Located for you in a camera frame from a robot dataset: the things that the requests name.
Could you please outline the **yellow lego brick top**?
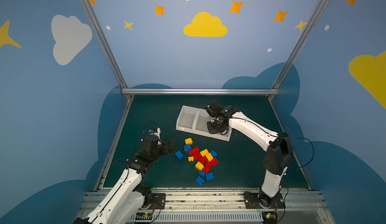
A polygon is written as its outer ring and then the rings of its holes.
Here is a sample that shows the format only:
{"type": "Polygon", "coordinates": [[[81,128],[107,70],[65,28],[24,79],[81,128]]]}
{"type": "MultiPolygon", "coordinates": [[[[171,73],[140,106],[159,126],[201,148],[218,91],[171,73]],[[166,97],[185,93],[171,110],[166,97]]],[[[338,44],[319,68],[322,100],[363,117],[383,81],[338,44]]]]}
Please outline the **yellow lego brick top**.
{"type": "Polygon", "coordinates": [[[192,145],[193,144],[193,140],[191,138],[185,139],[185,144],[186,145],[192,145]]]}

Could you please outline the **yellow lego brick studs up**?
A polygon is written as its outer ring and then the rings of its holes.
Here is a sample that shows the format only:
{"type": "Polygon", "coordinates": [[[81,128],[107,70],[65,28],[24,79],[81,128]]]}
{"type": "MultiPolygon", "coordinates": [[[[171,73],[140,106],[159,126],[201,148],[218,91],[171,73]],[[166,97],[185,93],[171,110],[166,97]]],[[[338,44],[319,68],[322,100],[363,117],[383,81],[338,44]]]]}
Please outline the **yellow lego brick studs up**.
{"type": "Polygon", "coordinates": [[[200,154],[201,154],[202,157],[204,157],[207,154],[209,154],[209,151],[207,149],[204,149],[204,150],[200,151],[200,154]]]}

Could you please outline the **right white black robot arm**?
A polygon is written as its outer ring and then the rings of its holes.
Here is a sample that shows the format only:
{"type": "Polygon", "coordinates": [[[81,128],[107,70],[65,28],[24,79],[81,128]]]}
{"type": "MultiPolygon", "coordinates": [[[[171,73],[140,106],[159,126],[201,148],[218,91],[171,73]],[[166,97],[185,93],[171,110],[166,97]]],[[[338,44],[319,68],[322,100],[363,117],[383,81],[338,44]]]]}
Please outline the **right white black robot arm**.
{"type": "Polygon", "coordinates": [[[207,122],[210,134],[221,134],[229,128],[236,129],[265,151],[263,165],[266,172],[258,201],[262,208],[271,208],[280,200],[281,180],[294,157],[289,135],[262,126],[232,105],[222,108],[213,101],[205,107],[205,111],[211,119],[207,122]]]}

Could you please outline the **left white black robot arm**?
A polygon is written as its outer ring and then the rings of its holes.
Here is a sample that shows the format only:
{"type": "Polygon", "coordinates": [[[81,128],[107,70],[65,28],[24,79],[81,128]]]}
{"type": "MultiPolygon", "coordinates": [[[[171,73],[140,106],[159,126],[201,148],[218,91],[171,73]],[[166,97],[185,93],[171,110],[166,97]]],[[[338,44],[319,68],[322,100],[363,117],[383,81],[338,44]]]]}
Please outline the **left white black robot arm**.
{"type": "Polygon", "coordinates": [[[175,140],[163,141],[159,133],[146,135],[141,149],[126,161],[126,168],[106,197],[86,218],[75,224],[125,224],[138,210],[155,206],[151,188],[141,185],[159,157],[175,152],[175,140]]]}

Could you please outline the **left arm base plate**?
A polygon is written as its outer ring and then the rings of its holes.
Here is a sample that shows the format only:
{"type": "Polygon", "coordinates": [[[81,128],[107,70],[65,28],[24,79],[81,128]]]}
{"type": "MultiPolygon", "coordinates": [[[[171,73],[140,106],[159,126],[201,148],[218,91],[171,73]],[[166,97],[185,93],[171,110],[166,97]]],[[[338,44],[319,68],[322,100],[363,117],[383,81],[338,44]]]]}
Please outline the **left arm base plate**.
{"type": "Polygon", "coordinates": [[[146,194],[144,198],[144,204],[141,208],[144,210],[163,210],[165,209],[165,202],[165,193],[146,194]]]}

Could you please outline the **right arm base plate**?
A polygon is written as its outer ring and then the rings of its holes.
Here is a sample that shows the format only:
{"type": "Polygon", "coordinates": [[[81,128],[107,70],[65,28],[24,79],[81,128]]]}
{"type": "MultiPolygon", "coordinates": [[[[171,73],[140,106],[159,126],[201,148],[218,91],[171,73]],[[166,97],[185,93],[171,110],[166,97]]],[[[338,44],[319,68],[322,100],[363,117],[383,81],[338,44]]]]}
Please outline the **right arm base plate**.
{"type": "Polygon", "coordinates": [[[274,197],[269,197],[262,191],[259,193],[246,191],[243,193],[247,209],[284,209],[284,197],[278,192],[274,197]]]}

